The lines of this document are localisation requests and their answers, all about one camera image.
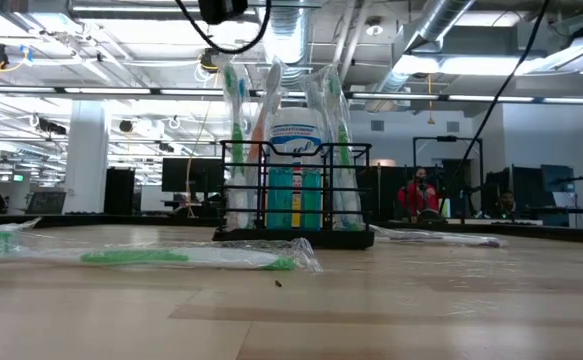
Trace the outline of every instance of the white pillar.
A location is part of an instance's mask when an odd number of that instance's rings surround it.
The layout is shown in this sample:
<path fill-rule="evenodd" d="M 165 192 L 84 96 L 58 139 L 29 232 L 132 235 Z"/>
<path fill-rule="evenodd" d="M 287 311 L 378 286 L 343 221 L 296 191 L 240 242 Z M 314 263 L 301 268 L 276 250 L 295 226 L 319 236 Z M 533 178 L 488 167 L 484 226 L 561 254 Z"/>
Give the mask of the white pillar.
<path fill-rule="evenodd" d="M 9 209 L 10 215 L 24 214 L 27 209 L 29 192 L 31 191 L 31 173 L 14 171 L 11 177 L 11 187 L 9 189 Z"/>
<path fill-rule="evenodd" d="M 64 213 L 102 212 L 110 120 L 102 101 L 73 101 Z"/>

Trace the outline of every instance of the table surface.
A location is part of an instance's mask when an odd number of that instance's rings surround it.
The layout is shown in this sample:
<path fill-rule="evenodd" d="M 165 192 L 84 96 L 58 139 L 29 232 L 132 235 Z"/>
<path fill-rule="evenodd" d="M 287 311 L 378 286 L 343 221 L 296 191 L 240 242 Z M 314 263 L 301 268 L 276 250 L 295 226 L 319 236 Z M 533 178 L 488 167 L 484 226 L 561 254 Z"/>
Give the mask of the table surface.
<path fill-rule="evenodd" d="M 101 245 L 213 229 L 37 232 Z M 0 264 L 0 359 L 583 359 L 583 244 L 506 240 L 317 250 L 323 273 Z"/>

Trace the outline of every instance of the ductwork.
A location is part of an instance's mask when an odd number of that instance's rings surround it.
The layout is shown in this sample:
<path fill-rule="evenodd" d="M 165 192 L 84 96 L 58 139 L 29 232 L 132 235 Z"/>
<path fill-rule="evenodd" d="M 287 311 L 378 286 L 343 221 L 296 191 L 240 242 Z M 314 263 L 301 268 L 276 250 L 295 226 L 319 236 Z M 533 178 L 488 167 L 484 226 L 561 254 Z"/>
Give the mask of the ductwork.
<path fill-rule="evenodd" d="M 264 50 L 268 60 L 277 56 L 287 65 L 297 65 L 306 60 L 309 43 L 309 13 L 306 9 L 274 7 L 271 9 L 269 28 L 264 37 Z M 282 75 L 282 86 L 297 88 L 305 70 L 287 69 Z"/>
<path fill-rule="evenodd" d="M 475 0 L 429 0 L 424 6 L 422 16 L 416 20 L 417 28 L 401 49 L 394 48 L 394 53 L 399 56 L 396 63 L 406 52 L 440 52 L 442 50 L 442 39 L 451 30 L 453 25 L 462 15 L 473 5 Z M 404 36 L 407 31 L 404 27 L 400 29 L 398 36 Z M 393 68 L 384 80 L 375 88 L 376 92 L 397 92 L 409 80 L 411 74 L 401 72 L 399 68 Z M 395 110 L 397 105 L 389 106 L 387 109 L 385 101 L 368 101 L 365 109 L 370 112 L 380 110 Z"/>

